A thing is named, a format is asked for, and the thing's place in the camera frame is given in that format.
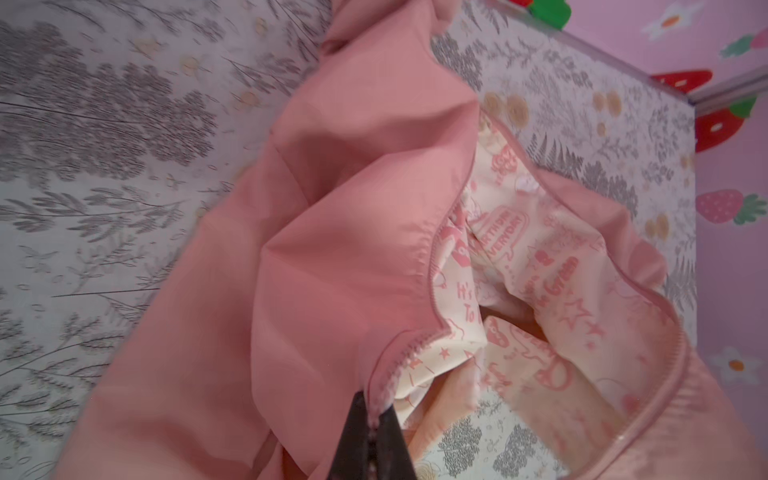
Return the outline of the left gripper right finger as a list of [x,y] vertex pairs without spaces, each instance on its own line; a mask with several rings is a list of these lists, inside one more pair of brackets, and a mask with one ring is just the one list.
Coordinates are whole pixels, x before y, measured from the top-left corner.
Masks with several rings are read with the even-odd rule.
[[374,438],[374,478],[377,480],[417,479],[393,406],[379,416]]

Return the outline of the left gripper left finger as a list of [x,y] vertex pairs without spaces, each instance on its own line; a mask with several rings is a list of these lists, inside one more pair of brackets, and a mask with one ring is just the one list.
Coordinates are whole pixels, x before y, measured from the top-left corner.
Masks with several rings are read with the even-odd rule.
[[375,478],[375,435],[371,433],[364,393],[357,392],[327,475],[328,480]]

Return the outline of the pink hooded zip jacket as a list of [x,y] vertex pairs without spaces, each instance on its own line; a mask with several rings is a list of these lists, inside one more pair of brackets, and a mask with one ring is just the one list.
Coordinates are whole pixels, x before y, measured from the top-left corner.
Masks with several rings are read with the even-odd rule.
[[628,211],[536,167],[434,58],[455,1],[336,1],[57,479],[327,479],[354,395],[415,462],[486,388],[573,479],[763,479]]

